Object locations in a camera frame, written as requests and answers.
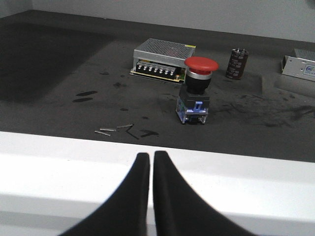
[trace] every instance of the red button cap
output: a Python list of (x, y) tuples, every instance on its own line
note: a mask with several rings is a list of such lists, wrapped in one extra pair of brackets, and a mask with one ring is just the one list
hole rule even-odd
[(219, 68), (219, 64), (209, 58), (203, 57), (190, 57), (185, 60), (185, 65), (190, 68), (191, 72), (207, 75), (210, 74), (211, 71), (215, 71)]

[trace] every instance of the label sticker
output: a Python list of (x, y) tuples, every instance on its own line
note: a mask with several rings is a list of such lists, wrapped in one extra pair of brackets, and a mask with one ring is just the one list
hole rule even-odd
[(306, 64), (303, 75), (315, 77), (315, 65)]

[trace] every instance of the metal pin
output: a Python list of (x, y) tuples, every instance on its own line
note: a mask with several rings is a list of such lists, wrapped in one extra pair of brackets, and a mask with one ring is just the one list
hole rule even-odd
[(117, 128), (119, 129), (119, 128), (127, 128), (127, 127), (132, 127), (133, 126), (133, 124), (131, 123), (131, 124), (126, 124), (126, 125), (122, 125), (122, 126), (117, 126)]
[(117, 129), (115, 128), (100, 128), (101, 131), (115, 131), (117, 132)]
[(103, 135), (110, 136), (110, 134), (105, 133), (105, 132), (101, 132), (101, 131), (98, 131), (98, 130), (95, 130), (94, 132), (95, 132), (95, 133), (98, 133), (98, 134), (103, 134)]

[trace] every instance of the black work surface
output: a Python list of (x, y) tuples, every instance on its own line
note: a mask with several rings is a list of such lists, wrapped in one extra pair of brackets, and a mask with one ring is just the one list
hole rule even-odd
[[(179, 85), (129, 75), (148, 38), (219, 63), (205, 125), (181, 124)], [(250, 55), (233, 81), (224, 74), (237, 47)], [(315, 44), (39, 11), (2, 18), (0, 131), (315, 162), (315, 83), (280, 70), (293, 48)]]

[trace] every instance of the electrolytic capacitor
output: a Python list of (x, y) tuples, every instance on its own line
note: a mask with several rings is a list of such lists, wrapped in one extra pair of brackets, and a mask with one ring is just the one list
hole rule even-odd
[(248, 52), (245, 51), (245, 49), (233, 49), (225, 76), (234, 80), (241, 79), (244, 73), (247, 58)]

